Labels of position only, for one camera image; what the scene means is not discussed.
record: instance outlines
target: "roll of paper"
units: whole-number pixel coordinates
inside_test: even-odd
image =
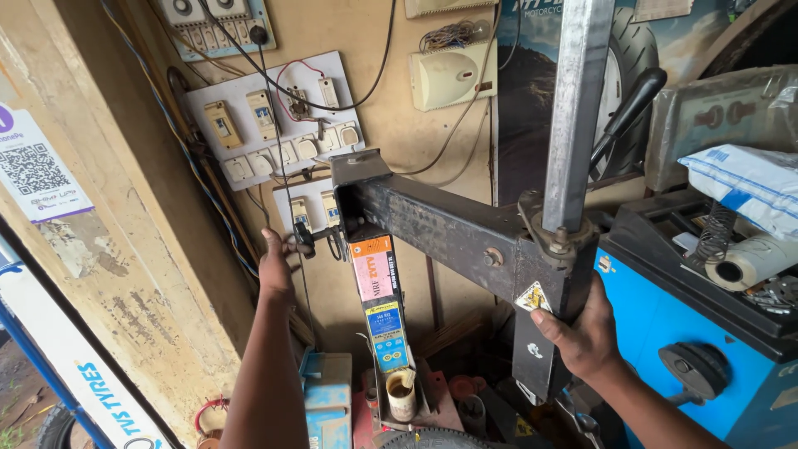
[[[742,292],[794,264],[798,264],[798,243],[761,233],[731,244],[725,260],[706,265],[706,274],[715,284]]]

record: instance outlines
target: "red wire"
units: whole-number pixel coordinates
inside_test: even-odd
[[[202,430],[202,427],[200,426],[200,416],[202,416],[202,414],[208,408],[211,408],[211,407],[221,406],[222,410],[226,411],[228,405],[230,405],[230,400],[228,398],[223,397],[223,396],[219,397],[219,399],[214,399],[214,400],[207,401],[205,403],[205,405],[200,407],[199,410],[194,415],[194,429],[197,430],[201,435],[205,435],[205,431]]]
[[[321,70],[315,69],[315,68],[309,66],[308,63],[304,62],[302,59],[294,59],[293,61],[289,61],[287,64],[285,64],[284,67],[282,68],[282,70],[280,70],[280,73],[277,75],[277,79],[275,80],[275,84],[279,84],[280,83],[280,77],[282,76],[282,72],[285,72],[286,69],[288,68],[288,66],[290,66],[291,64],[293,64],[295,62],[301,62],[308,69],[311,69],[311,70],[313,70],[315,72],[319,72],[322,75],[322,78],[324,78],[324,72],[322,72]],[[277,91],[277,101],[280,102],[280,105],[282,106],[282,110],[286,111],[286,114],[288,114],[288,118],[290,118],[292,121],[315,121],[315,120],[310,120],[310,119],[307,119],[307,118],[302,119],[302,120],[295,119],[294,116],[292,116],[291,113],[288,112],[288,108],[286,107],[286,105],[282,103],[282,98],[280,97],[280,91],[279,90]]]

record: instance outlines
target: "lever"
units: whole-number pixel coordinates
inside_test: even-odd
[[[643,73],[632,85],[632,93],[623,99],[610,122],[606,124],[601,140],[593,147],[588,173],[593,172],[596,165],[604,157],[604,154],[612,147],[612,144],[623,137],[623,134],[651,104],[666,82],[668,82],[668,74],[665,70],[659,67],[650,67],[643,70]]]

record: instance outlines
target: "wall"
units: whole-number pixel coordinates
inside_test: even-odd
[[[174,49],[165,40],[163,30],[147,5],[144,2],[128,2],[128,5],[156,57],[162,62],[174,63]],[[408,55],[418,51],[419,39],[428,31],[467,16],[471,20],[486,18],[491,21],[492,11],[490,8],[463,10],[410,21],[405,18],[402,1],[397,1],[396,8],[393,41],[385,72],[372,97],[358,107],[358,116],[367,148],[381,148],[389,166],[402,171],[420,168],[435,157],[450,127],[464,108],[464,105],[456,105],[429,113],[415,110],[410,93]],[[265,53],[267,66],[278,66],[292,59],[339,50],[355,101],[368,92],[385,49],[390,2],[314,0],[302,2],[300,6],[291,0],[271,0],[267,2],[267,10],[278,45],[276,50]],[[254,72],[242,57],[224,58],[224,61],[247,73]],[[184,69],[186,74],[191,73],[184,64],[175,65]],[[194,67],[212,82],[223,81],[231,76],[206,62],[197,62]],[[474,145],[476,127],[486,104],[487,101],[474,104],[440,162],[417,179],[443,181],[460,170]],[[488,204],[491,202],[488,172],[490,122],[488,119],[484,123],[476,156],[468,170],[447,188]],[[280,221],[275,218],[278,213],[271,195],[275,186],[273,182],[264,184],[263,194],[273,216],[272,224],[282,231]],[[257,187],[251,191],[256,198],[259,196]],[[250,235],[263,249],[259,234],[259,229],[264,226],[263,214],[245,192],[236,193],[235,199]],[[305,263],[305,272],[319,346],[328,352],[352,352],[356,367],[364,368],[368,353],[365,341],[355,332],[365,332],[365,322],[352,269],[349,264],[333,260],[323,242],[317,250],[316,258]],[[433,329],[425,257],[399,241],[397,264],[405,290],[406,316],[412,342]],[[486,291],[438,263],[435,263],[435,276],[445,324],[455,323],[471,310],[485,311],[494,305],[493,297]],[[294,282],[300,296],[299,303],[304,308],[306,301],[301,274],[294,276]]]
[[[0,44],[17,91],[7,104],[30,111],[96,206],[33,225],[0,187],[0,214],[193,446],[193,413],[235,382],[253,316],[248,280],[98,1],[5,4]]]

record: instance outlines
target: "grass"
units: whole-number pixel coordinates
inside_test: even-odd
[[[25,432],[22,427],[9,427],[0,431],[0,449],[14,449],[22,443]]]

